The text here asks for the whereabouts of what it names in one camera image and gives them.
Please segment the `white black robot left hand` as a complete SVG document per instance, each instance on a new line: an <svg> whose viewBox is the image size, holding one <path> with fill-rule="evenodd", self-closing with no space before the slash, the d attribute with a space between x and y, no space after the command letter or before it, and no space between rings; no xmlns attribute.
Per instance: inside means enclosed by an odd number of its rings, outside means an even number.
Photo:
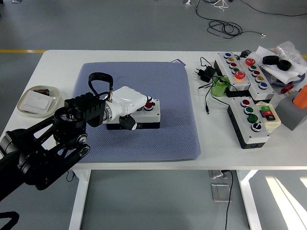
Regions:
<svg viewBox="0 0 307 230"><path fill-rule="evenodd" d="M142 129L144 122L137 122L132 114L142 109L153 110L155 101L152 97L123 86L113 92L112 98L106 102L104 122L108 130Z"/></svg>

